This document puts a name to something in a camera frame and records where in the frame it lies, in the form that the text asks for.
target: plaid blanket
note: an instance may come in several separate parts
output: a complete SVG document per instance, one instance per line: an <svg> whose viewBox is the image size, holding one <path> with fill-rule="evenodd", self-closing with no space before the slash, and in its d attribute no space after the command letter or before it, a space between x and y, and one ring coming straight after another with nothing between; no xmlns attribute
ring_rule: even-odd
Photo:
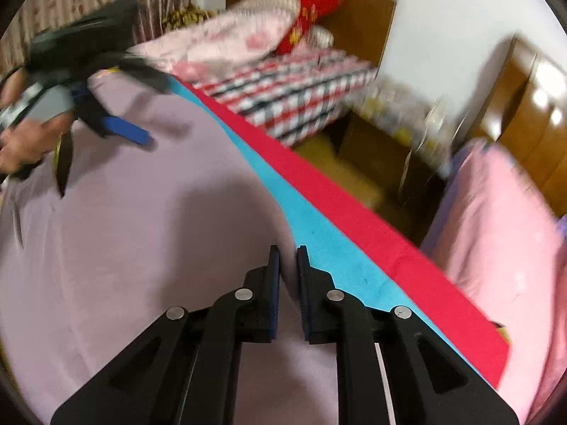
<svg viewBox="0 0 567 425"><path fill-rule="evenodd" d="M291 147L335 121L345 94L376 71L370 62L326 49L264 59L193 86Z"/></svg>

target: pink blanket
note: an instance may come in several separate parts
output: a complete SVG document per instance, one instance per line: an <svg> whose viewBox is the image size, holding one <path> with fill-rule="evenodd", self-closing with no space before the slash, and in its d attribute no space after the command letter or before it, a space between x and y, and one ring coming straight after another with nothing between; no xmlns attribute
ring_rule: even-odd
<svg viewBox="0 0 567 425"><path fill-rule="evenodd" d="M539 191L499 146L474 143L455 182L458 194L432 259L490 320L506 326L511 351L498 392L525 423L553 333L562 237Z"/></svg>
<svg viewBox="0 0 567 425"><path fill-rule="evenodd" d="M137 45L131 52L184 81L197 81L262 59L276 49L292 22L290 13L277 9L230 11Z"/></svg>

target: bedroom floor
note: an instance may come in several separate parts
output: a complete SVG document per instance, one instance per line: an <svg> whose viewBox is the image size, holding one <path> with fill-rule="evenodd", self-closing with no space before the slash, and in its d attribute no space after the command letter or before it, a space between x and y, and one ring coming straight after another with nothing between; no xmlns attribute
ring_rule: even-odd
<svg viewBox="0 0 567 425"><path fill-rule="evenodd" d="M410 207L400 206L396 200L386 195L379 184L368 179L350 163L339 159L330 135L325 132L307 138L294 148L294 151L366 207L372 209L413 244L416 246L421 244L433 220L437 208L435 202L432 203L434 208L425 212L423 210L415 212Z"/></svg>

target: bed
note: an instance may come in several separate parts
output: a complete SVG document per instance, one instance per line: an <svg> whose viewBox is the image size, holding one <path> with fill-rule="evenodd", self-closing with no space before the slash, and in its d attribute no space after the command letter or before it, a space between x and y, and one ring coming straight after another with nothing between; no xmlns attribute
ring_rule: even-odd
<svg viewBox="0 0 567 425"><path fill-rule="evenodd" d="M202 27L166 34L135 52L291 147L335 121L341 99L375 78L396 1L226 5Z"/></svg>
<svg viewBox="0 0 567 425"><path fill-rule="evenodd" d="M506 327L499 392L521 423L565 418L565 84L551 59L513 38L421 248Z"/></svg>
<svg viewBox="0 0 567 425"><path fill-rule="evenodd" d="M352 0L359 9L372 7L357 1L364 0ZM393 11L391 0L389 7ZM339 14L328 27L338 47L347 50L340 27L362 23L367 12ZM372 43L366 53L355 46L351 53L378 64L383 46ZM154 153L139 154L114 138L100 141L77 129L77 159L63 198L54 186L51 157L27 182L10 188L11 202L0 215L13 229L0 228L5 240L0 260L15 262L14 267L2 262L0 332L6 367L20 390L0 369L3 418L38 424L39 416L47 422L61 401L173 301L189 310L209 305L241 282L246 270L263 264L271 243L280 245L288 265L293 247L306 244L314 266L328 270L338 286L366 305L409 306L497 387L508 353L504 339L386 222L189 83L172 79L173 95L151 96L141 107L132 104L147 93L140 85L120 73L100 82L109 109L150 127L158 145ZM155 174L150 182L148 173ZM123 216L132 216L133 228ZM223 226L231 221L230 228ZM22 244L32 252L21 254ZM187 274L188 269L207 273ZM243 349L241 371L258 367L239 378L235 423L337 421L335 354L303 343L293 299L295 271L286 269L278 345ZM104 299L102 314L97 296ZM20 324L23 315L30 315L28 324ZM70 332L79 332L82 343L67 343ZM261 409L252 407L258 397Z"/></svg>

